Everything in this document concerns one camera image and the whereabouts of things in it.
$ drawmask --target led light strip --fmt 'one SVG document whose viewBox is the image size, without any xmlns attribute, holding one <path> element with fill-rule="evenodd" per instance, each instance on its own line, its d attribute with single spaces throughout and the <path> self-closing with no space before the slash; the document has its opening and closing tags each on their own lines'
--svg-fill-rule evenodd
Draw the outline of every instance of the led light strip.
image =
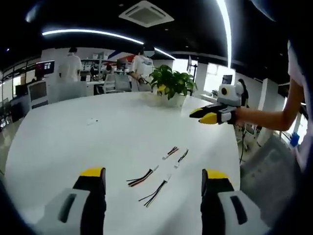
<svg viewBox="0 0 313 235">
<path fill-rule="evenodd" d="M 108 36 L 113 36 L 116 38 L 122 38 L 137 44 L 141 44 L 143 45 L 144 43 L 141 41 L 138 41 L 136 39 L 133 38 L 129 38 L 129 37 L 125 37 L 119 34 L 115 34 L 115 33 L 108 33 L 108 32 L 104 32 L 104 31 L 97 31 L 97 30 L 90 30 L 90 29 L 59 29 L 59 30 L 53 30 L 53 31 L 47 31 L 42 33 L 43 36 L 46 35 L 50 35 L 50 34 L 57 34 L 57 33 L 96 33 L 96 34 L 102 34 L 102 35 L 108 35 Z M 176 58 L 174 56 L 171 56 L 170 54 L 164 52 L 163 50 L 160 50 L 158 48 L 155 47 L 155 50 L 162 53 L 163 55 L 166 55 L 170 58 L 172 58 L 173 60 L 176 60 Z"/>
<path fill-rule="evenodd" d="M 226 38 L 227 38 L 227 56 L 228 56 L 228 68 L 231 68 L 231 29 L 230 29 L 230 21 L 229 16 L 226 8 L 226 4 L 224 0 L 216 0 L 217 4 L 219 5 L 223 21 L 224 27 L 226 31 Z"/>
</svg>

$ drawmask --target ceiling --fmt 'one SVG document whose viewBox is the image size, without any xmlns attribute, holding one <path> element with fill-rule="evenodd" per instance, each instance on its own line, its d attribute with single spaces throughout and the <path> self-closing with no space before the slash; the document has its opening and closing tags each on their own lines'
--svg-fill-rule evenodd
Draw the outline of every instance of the ceiling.
<svg viewBox="0 0 313 235">
<path fill-rule="evenodd" d="M 227 40 L 221 12 L 215 0 L 150 0 L 175 20 L 145 28 L 120 19 L 123 11 L 140 0 L 78 3 L 66 0 L 6 1 L 1 14 L 2 44 L 0 69 L 50 47 L 102 47 L 137 53 L 140 46 L 122 39 L 86 33 L 55 34 L 44 31 L 66 28 L 103 30 L 121 34 L 185 58 L 227 65 Z M 225 0 L 232 34 L 232 68 L 258 79 L 270 78 L 278 84 L 289 81 L 287 40 L 278 26 L 261 14 L 249 0 Z M 34 19 L 25 20 L 33 7 Z M 158 54 L 156 58 L 168 59 Z"/>
</svg>

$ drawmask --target white shirt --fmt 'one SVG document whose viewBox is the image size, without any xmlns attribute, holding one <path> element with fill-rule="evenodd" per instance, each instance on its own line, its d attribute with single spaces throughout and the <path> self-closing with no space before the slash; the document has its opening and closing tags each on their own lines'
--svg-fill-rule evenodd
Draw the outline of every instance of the white shirt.
<svg viewBox="0 0 313 235">
<path fill-rule="evenodd" d="M 313 137 L 313 122 L 312 122 L 312 116 L 311 116 L 312 110 L 311 110 L 311 105 L 310 105 L 310 92 L 309 92 L 305 77 L 303 76 L 301 69 L 298 65 L 296 55 L 292 47 L 290 46 L 290 43 L 288 43 L 288 57 L 289 57 L 288 74 L 297 84 L 303 87 L 304 99 L 307 104 L 306 107 L 307 107 L 307 111 L 309 115 L 307 133 L 305 137 L 303 138 L 302 143 L 299 146 L 297 146 L 295 149 L 297 162 L 301 170 L 304 171 L 307 165 L 310 146 L 311 146 L 311 140 Z"/>
<path fill-rule="evenodd" d="M 153 60 L 144 55 L 137 55 L 134 57 L 130 72 L 135 72 L 140 75 L 142 78 L 146 79 L 148 82 L 152 81 L 152 78 L 149 76 L 153 72 Z M 135 79 L 132 79 L 132 91 L 149 91 L 151 90 L 150 85 L 138 84 Z"/>
<path fill-rule="evenodd" d="M 80 58 L 74 55 L 74 53 L 69 53 L 67 57 L 64 58 L 61 65 L 59 66 L 58 74 L 59 73 L 61 74 L 61 78 L 59 78 L 59 81 L 60 82 L 77 82 L 78 70 L 82 70 L 82 62 L 80 61 Z"/>
</svg>

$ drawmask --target ceiling air conditioner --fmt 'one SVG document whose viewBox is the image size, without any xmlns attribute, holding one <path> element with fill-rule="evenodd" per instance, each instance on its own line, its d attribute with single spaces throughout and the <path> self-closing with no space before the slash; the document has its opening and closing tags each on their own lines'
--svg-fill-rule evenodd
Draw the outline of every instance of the ceiling air conditioner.
<svg viewBox="0 0 313 235">
<path fill-rule="evenodd" d="M 119 15 L 119 17 L 146 28 L 174 20 L 165 11 L 148 1 L 141 1 L 137 3 L 124 11 L 121 15 Z"/>
</svg>

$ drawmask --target green leaves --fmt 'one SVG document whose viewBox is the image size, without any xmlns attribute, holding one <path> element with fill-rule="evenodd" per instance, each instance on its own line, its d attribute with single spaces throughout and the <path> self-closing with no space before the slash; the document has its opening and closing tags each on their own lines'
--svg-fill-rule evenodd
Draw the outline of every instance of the green leaves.
<svg viewBox="0 0 313 235">
<path fill-rule="evenodd" d="M 164 93 L 168 99 L 174 97 L 175 93 L 187 95 L 187 91 L 194 91 L 197 89 L 197 85 L 193 82 L 193 76 L 188 73 L 180 73 L 178 71 L 172 71 L 167 65 L 161 65 L 159 68 L 150 74 L 153 77 L 151 81 L 151 87 L 162 85 L 165 86 Z"/>
</svg>

